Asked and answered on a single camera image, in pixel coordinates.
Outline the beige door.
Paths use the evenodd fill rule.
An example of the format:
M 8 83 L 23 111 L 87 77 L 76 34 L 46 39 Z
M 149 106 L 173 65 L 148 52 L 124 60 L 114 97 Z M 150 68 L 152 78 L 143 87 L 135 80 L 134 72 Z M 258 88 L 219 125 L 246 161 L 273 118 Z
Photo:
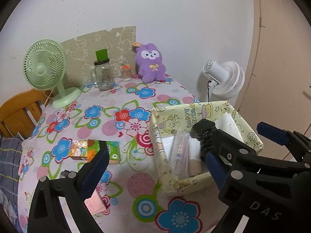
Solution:
M 238 112 L 310 136 L 310 25 L 293 0 L 253 0 L 254 27 Z

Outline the clear plastic packet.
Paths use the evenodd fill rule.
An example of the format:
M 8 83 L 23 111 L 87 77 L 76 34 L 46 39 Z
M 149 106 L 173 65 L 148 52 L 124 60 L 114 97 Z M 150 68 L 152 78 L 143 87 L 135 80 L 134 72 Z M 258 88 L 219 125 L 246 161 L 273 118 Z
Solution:
M 179 180 L 189 177 L 189 139 L 189 133 L 177 131 L 171 146 L 169 164 L 172 168 L 172 173 L 178 177 Z

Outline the wooden chair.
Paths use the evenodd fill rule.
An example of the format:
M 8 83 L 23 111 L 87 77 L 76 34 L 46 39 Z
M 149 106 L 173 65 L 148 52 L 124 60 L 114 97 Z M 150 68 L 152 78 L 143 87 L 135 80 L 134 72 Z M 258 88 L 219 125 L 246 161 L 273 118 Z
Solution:
M 10 138 L 21 134 L 24 138 L 32 132 L 42 115 L 41 103 L 49 103 L 50 91 L 29 90 L 13 96 L 1 106 L 1 136 Z

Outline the white tissue roll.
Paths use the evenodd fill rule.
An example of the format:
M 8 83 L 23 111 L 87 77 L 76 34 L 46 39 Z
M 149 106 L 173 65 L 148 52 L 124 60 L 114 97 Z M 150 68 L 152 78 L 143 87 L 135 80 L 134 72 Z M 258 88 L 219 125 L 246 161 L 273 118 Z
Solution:
M 200 161 L 200 142 L 195 138 L 189 139 L 189 159 Z

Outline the pink packet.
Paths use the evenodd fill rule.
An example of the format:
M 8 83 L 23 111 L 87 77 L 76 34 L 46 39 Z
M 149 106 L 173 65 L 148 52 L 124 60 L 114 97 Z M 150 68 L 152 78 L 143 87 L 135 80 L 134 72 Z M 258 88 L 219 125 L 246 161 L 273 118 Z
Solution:
M 104 212 L 106 207 L 98 192 L 95 190 L 92 196 L 84 201 L 91 215 Z

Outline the colourful tissue pack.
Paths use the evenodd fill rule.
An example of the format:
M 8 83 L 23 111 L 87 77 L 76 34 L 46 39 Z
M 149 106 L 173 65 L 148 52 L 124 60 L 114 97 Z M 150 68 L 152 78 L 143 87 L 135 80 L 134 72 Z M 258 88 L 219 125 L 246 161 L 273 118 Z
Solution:
M 100 150 L 101 140 L 73 140 L 69 149 L 69 157 L 73 159 L 86 160 L 90 162 Z M 105 141 L 109 151 L 109 164 L 120 162 L 119 143 L 115 141 Z

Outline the beige patterned board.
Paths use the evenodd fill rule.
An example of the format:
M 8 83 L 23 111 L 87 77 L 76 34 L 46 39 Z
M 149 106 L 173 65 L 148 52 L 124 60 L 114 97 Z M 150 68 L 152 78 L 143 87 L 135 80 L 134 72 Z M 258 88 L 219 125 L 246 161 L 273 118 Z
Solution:
M 63 78 L 65 88 L 80 87 L 92 82 L 90 70 L 97 60 L 95 52 L 107 50 L 109 64 L 115 78 L 120 77 L 120 67 L 130 65 L 136 74 L 135 51 L 136 27 L 118 27 L 110 31 L 101 30 L 62 42 L 66 54 L 66 73 Z

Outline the green desk fan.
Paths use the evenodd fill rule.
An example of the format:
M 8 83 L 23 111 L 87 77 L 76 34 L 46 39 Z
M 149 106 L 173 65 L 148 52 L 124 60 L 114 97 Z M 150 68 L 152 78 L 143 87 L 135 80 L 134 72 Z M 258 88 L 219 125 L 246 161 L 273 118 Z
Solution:
M 35 42 L 25 54 L 23 74 L 27 82 L 36 90 L 57 89 L 52 99 L 54 108 L 65 107 L 81 95 L 77 87 L 64 88 L 63 78 L 66 72 L 66 56 L 63 46 L 51 39 Z

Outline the grey plaid bedding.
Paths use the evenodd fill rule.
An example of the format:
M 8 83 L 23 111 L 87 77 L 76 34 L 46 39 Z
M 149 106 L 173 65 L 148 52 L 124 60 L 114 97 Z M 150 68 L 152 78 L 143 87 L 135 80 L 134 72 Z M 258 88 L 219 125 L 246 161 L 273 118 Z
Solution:
M 19 137 L 1 140 L 1 205 L 18 214 L 19 164 L 22 156 L 22 139 Z

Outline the floral tablecloth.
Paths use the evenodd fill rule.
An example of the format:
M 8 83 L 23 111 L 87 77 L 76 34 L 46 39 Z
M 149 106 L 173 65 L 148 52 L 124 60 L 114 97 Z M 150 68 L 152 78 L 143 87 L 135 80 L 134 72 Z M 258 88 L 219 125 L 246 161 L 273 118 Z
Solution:
M 163 194 L 153 159 L 147 125 L 155 105 L 195 103 L 171 77 L 144 84 L 134 78 L 116 81 L 109 91 L 82 87 L 80 97 L 58 110 L 47 107 L 30 138 L 23 142 L 18 186 L 18 218 L 27 232 L 28 214 L 39 178 L 59 178 L 78 171 L 83 160 L 69 156 L 76 140 L 109 140 L 119 146 L 120 159 L 109 165 L 97 187 L 105 210 L 94 215 L 104 232 L 206 232 L 226 206 L 211 185 L 179 198 Z

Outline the white folded cloth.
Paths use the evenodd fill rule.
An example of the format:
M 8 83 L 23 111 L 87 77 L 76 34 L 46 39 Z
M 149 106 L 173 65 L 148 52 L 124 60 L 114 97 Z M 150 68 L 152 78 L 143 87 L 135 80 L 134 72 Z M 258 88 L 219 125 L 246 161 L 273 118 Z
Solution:
M 221 129 L 242 143 L 244 142 L 237 125 L 229 113 L 223 113 L 214 123 L 217 129 Z

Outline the small toothpick jar orange lid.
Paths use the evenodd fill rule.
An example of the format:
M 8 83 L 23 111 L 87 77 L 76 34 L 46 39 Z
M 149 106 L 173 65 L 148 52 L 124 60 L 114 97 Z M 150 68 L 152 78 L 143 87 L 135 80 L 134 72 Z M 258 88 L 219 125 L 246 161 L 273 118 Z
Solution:
M 123 81 L 130 81 L 132 78 L 132 66 L 126 64 L 120 67 L 121 79 Z

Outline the white standing fan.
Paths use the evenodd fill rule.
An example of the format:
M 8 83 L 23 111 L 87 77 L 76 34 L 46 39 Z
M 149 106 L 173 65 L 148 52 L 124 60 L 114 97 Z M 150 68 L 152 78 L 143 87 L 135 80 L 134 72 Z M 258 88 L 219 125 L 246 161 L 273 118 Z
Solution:
M 207 86 L 208 101 L 214 95 L 219 100 L 229 100 L 241 91 L 245 82 L 244 70 L 234 61 L 218 64 L 209 60 L 203 67 L 209 77 Z

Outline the glass jar with green lid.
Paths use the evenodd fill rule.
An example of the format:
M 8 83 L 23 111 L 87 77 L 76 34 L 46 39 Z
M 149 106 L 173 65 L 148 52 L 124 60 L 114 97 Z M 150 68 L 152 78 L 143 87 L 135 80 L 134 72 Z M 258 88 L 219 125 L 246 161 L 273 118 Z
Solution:
M 114 86 L 114 80 L 107 49 L 97 50 L 95 54 L 94 72 L 98 89 L 100 91 L 111 90 Z

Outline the purple plush bunny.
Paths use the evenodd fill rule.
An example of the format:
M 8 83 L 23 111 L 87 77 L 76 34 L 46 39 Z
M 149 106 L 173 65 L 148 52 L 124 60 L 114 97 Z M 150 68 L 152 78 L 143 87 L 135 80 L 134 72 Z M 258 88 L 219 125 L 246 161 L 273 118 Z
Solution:
M 135 63 L 138 74 L 146 84 L 166 80 L 166 67 L 162 62 L 162 54 L 153 43 L 136 48 Z

